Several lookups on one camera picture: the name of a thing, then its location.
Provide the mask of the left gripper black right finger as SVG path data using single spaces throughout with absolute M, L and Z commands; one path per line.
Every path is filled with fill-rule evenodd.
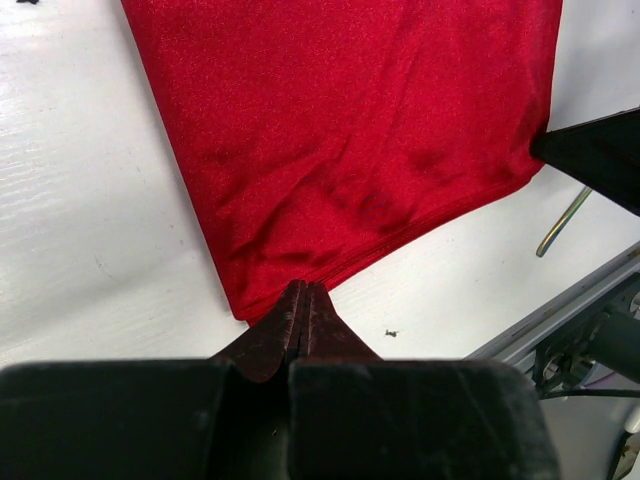
M 318 282 L 307 287 L 297 354 L 327 361 L 381 361 L 339 317 L 326 287 Z

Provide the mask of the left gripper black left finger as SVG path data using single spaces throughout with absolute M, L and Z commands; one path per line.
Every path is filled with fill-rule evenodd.
M 298 356 L 300 330 L 305 320 L 305 282 L 289 283 L 269 312 L 212 360 L 229 361 L 253 383 L 269 381 L 282 363 Z

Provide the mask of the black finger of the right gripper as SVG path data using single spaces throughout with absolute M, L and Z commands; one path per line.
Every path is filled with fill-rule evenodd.
M 533 157 L 639 214 L 639 110 L 537 135 Z

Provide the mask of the red cloth napkin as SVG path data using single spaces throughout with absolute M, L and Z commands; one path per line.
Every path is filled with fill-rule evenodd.
M 235 318 L 540 170 L 558 1 L 126 1 Z

